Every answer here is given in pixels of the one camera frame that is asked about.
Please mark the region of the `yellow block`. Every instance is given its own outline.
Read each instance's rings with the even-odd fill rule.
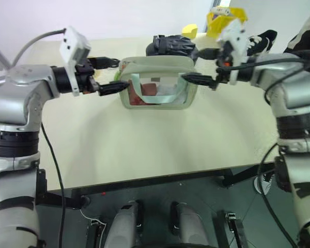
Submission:
[[[190,38],[190,39],[194,39],[196,37],[197,34],[197,25],[196,24],[189,24],[187,26],[185,26],[182,29],[181,35]]]

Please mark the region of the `black cable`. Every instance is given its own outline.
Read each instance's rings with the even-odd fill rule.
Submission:
[[[66,31],[66,29],[61,29],[61,30],[56,30],[56,31],[51,31],[48,33],[44,33],[42,35],[37,36],[36,38],[32,39],[31,41],[29,41],[24,47],[22,47],[22,49],[20,50],[20,52],[16,55],[14,61],[12,62],[12,67],[14,67],[17,62],[20,60],[20,58],[22,57],[23,53],[26,51],[26,49],[28,49],[29,47],[31,47],[36,41],[51,36],[51,35],[58,35],[58,34],[63,34]]]
[[[295,242],[293,241],[293,239],[291,238],[291,236],[288,234],[288,232],[286,231],[286,229],[283,227],[283,225],[281,224],[281,222],[280,222],[280,220],[278,219],[277,215],[274,213],[274,211],[273,211],[273,209],[272,209],[272,207],[271,207],[271,205],[270,205],[270,203],[269,203],[267,197],[265,196],[264,189],[263,189],[262,183],[261,183],[261,181],[262,181],[262,178],[261,178],[261,176],[262,176],[262,167],[263,167],[263,165],[264,165],[264,162],[265,162],[266,158],[268,157],[268,155],[270,154],[270,152],[271,152],[277,145],[278,145],[277,143],[275,143],[274,145],[272,145],[271,148],[267,151],[267,153],[266,153],[266,154],[264,155],[264,157],[262,158],[262,161],[261,161],[261,163],[259,164],[258,171],[257,171],[257,174],[258,174],[258,176],[257,176],[257,177],[258,177],[257,183],[258,183],[258,187],[259,187],[259,189],[260,189],[260,191],[261,191],[261,195],[262,195],[262,198],[263,198],[263,200],[264,200],[264,203],[265,203],[265,205],[267,206],[267,208],[268,208],[270,214],[272,215],[272,217],[273,217],[274,221],[276,222],[277,226],[279,227],[280,231],[281,231],[281,232],[283,233],[283,235],[286,237],[286,239],[287,239],[288,242],[291,244],[291,246],[292,246],[293,248],[297,248],[297,245],[295,244]]]
[[[270,65],[270,64],[278,64],[278,63],[283,63],[283,62],[298,62],[298,63],[307,63],[308,60],[304,60],[301,58],[280,58],[280,59],[272,59],[272,60],[267,60],[267,61],[262,61],[262,62],[256,62],[256,63],[248,63],[248,64],[243,64],[240,66],[225,66],[223,61],[220,59],[218,60],[220,64],[220,68],[223,69],[224,71],[235,71],[235,70],[242,70],[242,69],[247,69],[247,68],[252,68],[256,66],[264,66],[264,65]]]
[[[60,230],[58,233],[58,248],[62,248],[62,237],[63,237],[63,227],[64,227],[64,219],[65,219],[65,215],[66,215],[66,201],[65,201],[65,197],[64,197],[64,187],[63,187],[63,182],[62,182],[62,177],[61,177],[61,172],[60,169],[58,167],[58,163],[56,160],[56,156],[52,147],[52,144],[50,142],[50,140],[47,137],[46,131],[45,131],[45,127],[43,126],[43,124],[41,123],[41,130],[43,133],[43,136],[45,137],[45,140],[47,141],[47,144],[50,148],[53,160],[54,160],[54,164],[56,167],[56,172],[58,175],[58,181],[60,183],[60,188],[61,188],[61,196],[62,196],[62,215],[61,215],[61,223],[60,223]]]

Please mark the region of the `floor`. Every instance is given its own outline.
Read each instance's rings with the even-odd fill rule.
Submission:
[[[234,169],[237,173],[245,168]],[[218,247],[214,219],[221,211],[233,211],[243,220],[250,248],[290,247],[275,222],[271,218],[260,195],[253,188],[253,179],[241,182],[226,189],[218,184],[219,178],[198,178],[147,187],[106,192],[106,195],[90,195],[91,204],[84,214],[99,217],[110,223],[118,209],[129,200],[142,199],[145,204],[144,231],[142,242],[177,243],[176,236],[168,232],[167,220],[172,201],[188,203],[202,217],[211,246]],[[289,193],[280,190],[272,183],[268,199],[278,218],[288,233],[296,239],[298,227],[293,214],[292,199]],[[37,206],[41,238],[47,248],[57,247],[57,235],[61,209]],[[88,220],[78,210],[67,210],[63,247],[85,247]],[[234,236],[226,230],[230,248],[237,245]]]

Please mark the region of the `table leg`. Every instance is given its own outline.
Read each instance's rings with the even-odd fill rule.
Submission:
[[[244,171],[237,173],[235,175],[225,174],[224,179],[222,180],[223,186],[224,187],[231,187],[235,183],[242,182],[244,180],[256,177],[257,171],[258,171],[258,166],[259,165],[256,164],[256,165],[254,165],[248,169],[245,169]],[[274,170],[274,163],[273,162],[266,163],[263,166],[262,173],[267,173],[267,172],[270,172],[272,170]]]
[[[36,204],[47,205],[52,207],[62,207],[62,197],[60,195],[47,191],[46,171],[38,169],[37,187],[36,187]],[[82,206],[89,203],[89,198],[73,195],[72,198],[65,197],[66,208],[81,209]]]

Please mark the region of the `black shoe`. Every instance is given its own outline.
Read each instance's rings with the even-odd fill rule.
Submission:
[[[268,53],[272,48],[276,37],[277,32],[274,30],[267,30],[260,35],[249,37],[247,56]]]

